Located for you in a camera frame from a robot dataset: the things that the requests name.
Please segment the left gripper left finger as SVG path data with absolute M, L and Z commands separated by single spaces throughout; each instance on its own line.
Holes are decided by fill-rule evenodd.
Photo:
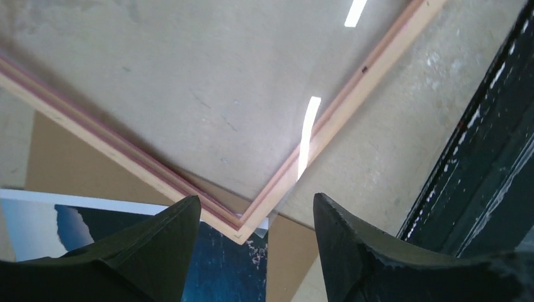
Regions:
M 1 262 L 2 301 L 180 301 L 200 225 L 188 196 L 59 258 Z

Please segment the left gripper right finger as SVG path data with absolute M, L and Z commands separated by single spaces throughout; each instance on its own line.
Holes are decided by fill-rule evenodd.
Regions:
M 381 231 L 324 193 L 314 228 L 329 301 L 532 301 L 533 253 L 467 259 Z

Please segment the seascape photo print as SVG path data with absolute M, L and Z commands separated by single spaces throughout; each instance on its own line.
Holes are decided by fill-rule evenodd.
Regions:
M 17 261 L 60 257 L 163 209 L 158 204 L 1 190 L 1 210 Z M 183 300 L 265 301 L 267 251 L 266 235 L 239 245 L 201 221 Z

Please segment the pink wooden picture frame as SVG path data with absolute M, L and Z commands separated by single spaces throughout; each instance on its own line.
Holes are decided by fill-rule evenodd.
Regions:
M 197 195 L 202 203 L 202 219 L 235 243 L 242 244 L 291 190 L 303 171 L 443 6 L 443 1 L 409 3 L 322 116 L 315 120 L 308 139 L 290 154 L 240 218 L 7 58 L 1 59 L 1 86 L 168 199 L 176 202 L 185 196 Z

